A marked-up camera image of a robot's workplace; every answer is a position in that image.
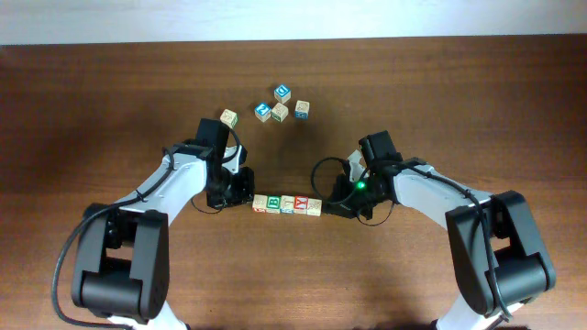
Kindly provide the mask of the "wooden block red side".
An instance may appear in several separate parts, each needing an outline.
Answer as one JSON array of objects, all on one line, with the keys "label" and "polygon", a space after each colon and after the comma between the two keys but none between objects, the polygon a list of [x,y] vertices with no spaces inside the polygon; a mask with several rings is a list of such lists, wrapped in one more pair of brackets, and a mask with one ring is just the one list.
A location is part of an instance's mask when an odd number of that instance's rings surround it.
[{"label": "wooden block red side", "polygon": [[255,194],[252,202],[252,209],[256,213],[266,213],[268,196]]}]

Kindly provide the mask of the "wooden block blue J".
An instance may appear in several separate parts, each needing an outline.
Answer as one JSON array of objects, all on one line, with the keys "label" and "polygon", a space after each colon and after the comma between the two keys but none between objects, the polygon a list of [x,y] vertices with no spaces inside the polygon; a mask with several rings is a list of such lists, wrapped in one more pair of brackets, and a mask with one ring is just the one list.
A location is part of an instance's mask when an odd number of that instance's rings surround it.
[{"label": "wooden block blue J", "polygon": [[295,198],[289,195],[281,196],[280,212],[282,214],[293,214],[294,213],[294,201]]}]

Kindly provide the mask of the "red Y block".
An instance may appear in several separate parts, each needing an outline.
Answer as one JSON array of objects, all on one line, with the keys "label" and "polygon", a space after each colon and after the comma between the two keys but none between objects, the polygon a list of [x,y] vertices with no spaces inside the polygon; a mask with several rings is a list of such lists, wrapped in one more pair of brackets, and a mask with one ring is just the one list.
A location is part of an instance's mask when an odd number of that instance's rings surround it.
[{"label": "red Y block", "polygon": [[293,211],[296,214],[306,215],[309,199],[306,196],[295,196],[293,203]]}]

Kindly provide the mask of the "wooden leaf E block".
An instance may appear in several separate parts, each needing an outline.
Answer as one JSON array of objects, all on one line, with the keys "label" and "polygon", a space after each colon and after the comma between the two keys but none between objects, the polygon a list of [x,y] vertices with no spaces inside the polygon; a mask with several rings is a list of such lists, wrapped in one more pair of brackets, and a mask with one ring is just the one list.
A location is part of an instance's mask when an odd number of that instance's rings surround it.
[{"label": "wooden leaf E block", "polygon": [[322,213],[322,201],[319,199],[309,199],[306,208],[306,214],[311,216],[320,216]]}]

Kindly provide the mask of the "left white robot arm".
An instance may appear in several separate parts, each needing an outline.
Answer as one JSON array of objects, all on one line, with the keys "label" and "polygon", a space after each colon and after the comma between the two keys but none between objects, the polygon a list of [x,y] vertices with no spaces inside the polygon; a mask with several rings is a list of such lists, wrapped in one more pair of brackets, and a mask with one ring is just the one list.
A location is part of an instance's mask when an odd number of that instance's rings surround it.
[{"label": "left white robot arm", "polygon": [[72,302],[118,329],[186,329],[172,311],[169,228],[199,193],[209,207],[251,201],[253,172],[237,144],[180,143],[163,151],[161,165],[134,192],[115,203],[93,203],[61,255],[76,246]]}]

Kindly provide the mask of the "green B block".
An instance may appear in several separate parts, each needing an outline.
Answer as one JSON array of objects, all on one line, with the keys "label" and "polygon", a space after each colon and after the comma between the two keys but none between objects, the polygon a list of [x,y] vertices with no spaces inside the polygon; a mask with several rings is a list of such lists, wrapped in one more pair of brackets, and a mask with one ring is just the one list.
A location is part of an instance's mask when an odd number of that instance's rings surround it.
[{"label": "green B block", "polygon": [[266,212],[272,214],[279,214],[281,212],[281,197],[269,195],[267,197]]}]

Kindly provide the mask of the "wooden block green side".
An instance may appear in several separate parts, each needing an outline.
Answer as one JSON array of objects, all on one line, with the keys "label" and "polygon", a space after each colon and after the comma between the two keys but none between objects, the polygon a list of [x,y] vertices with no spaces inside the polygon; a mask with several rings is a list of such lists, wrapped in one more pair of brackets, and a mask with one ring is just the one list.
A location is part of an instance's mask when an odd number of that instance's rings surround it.
[{"label": "wooden block green side", "polygon": [[232,110],[225,109],[220,116],[220,121],[230,128],[234,128],[238,122],[238,114]]}]

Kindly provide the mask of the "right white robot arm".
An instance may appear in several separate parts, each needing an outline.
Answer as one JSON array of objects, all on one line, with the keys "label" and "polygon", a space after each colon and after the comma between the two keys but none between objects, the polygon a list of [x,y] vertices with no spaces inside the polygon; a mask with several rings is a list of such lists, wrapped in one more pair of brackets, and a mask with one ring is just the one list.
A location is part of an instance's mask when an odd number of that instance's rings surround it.
[{"label": "right white robot arm", "polygon": [[446,229],[460,294],[432,328],[494,329],[554,288],[554,265],[521,193],[474,190],[398,153],[366,163],[352,178],[355,164],[342,161],[323,210],[367,222],[377,204],[391,202]]}]

